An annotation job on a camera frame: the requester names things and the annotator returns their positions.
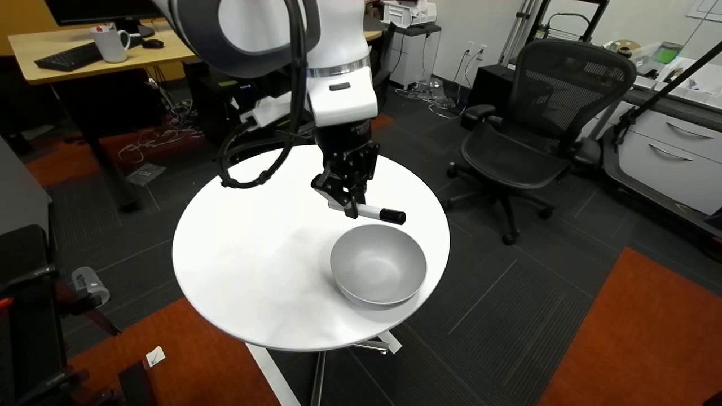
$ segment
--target computer monitor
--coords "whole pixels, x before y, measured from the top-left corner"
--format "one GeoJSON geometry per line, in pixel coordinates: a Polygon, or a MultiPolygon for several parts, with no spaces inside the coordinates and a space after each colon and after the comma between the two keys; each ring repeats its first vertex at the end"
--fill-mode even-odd
{"type": "Polygon", "coordinates": [[[149,36],[137,17],[158,17],[160,10],[150,0],[45,0],[59,25],[115,23],[117,30],[149,36]]]}

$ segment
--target chair armrest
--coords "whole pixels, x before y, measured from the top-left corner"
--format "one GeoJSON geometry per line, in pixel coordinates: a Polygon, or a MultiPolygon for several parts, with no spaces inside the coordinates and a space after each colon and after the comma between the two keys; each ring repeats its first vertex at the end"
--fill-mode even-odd
{"type": "Polygon", "coordinates": [[[466,111],[459,118],[459,125],[465,129],[474,129],[481,120],[486,120],[491,115],[495,115],[495,105],[493,103],[474,103],[466,105],[466,111]]]}
{"type": "Polygon", "coordinates": [[[41,381],[36,388],[31,388],[28,392],[24,392],[19,400],[17,400],[17,406],[24,406],[24,403],[36,403],[38,400],[51,394],[53,390],[59,390],[59,394],[53,396],[51,403],[66,403],[69,402],[69,388],[71,386],[79,386],[81,381],[81,374],[77,371],[69,371],[69,369],[60,369],[51,376],[46,376],[45,381],[41,381]]]}

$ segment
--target white cabinet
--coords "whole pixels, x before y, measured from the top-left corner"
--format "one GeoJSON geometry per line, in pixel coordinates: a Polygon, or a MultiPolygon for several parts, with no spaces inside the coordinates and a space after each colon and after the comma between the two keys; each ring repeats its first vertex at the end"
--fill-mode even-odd
{"type": "Polygon", "coordinates": [[[442,31],[437,25],[416,25],[392,33],[386,70],[390,80],[407,88],[428,78],[436,66],[442,31]]]}
{"type": "Polygon", "coordinates": [[[619,168],[703,215],[722,207],[722,133],[648,111],[617,148],[619,168]]]}

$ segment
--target chair wheel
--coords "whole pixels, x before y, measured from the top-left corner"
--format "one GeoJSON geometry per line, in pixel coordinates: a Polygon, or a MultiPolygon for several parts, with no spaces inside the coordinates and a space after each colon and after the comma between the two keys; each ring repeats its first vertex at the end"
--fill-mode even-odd
{"type": "Polygon", "coordinates": [[[517,239],[519,239],[519,233],[500,235],[500,240],[503,240],[504,245],[513,245],[513,243],[517,243],[517,239]]]}
{"type": "Polygon", "coordinates": [[[455,177],[455,176],[457,176],[457,167],[455,167],[455,162],[448,162],[446,177],[455,177]]]}
{"type": "Polygon", "coordinates": [[[539,218],[550,218],[554,215],[553,207],[539,209],[539,218]]]}

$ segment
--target wooden desk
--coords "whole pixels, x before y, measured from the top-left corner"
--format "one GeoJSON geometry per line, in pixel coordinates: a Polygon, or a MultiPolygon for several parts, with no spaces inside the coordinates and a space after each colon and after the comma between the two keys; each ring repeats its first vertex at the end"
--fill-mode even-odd
{"type": "Polygon", "coordinates": [[[143,49],[130,47],[128,58],[121,63],[96,61],[86,67],[60,71],[60,70],[43,70],[36,66],[38,58],[89,43],[89,30],[62,30],[62,31],[36,31],[36,33],[17,33],[9,36],[17,66],[26,84],[53,84],[53,80],[71,80],[81,76],[110,75],[119,70],[134,70],[143,66],[158,66],[167,61],[193,58],[193,51],[184,47],[184,43],[174,33],[169,25],[156,27],[156,36],[164,43],[161,49],[143,49]]]}

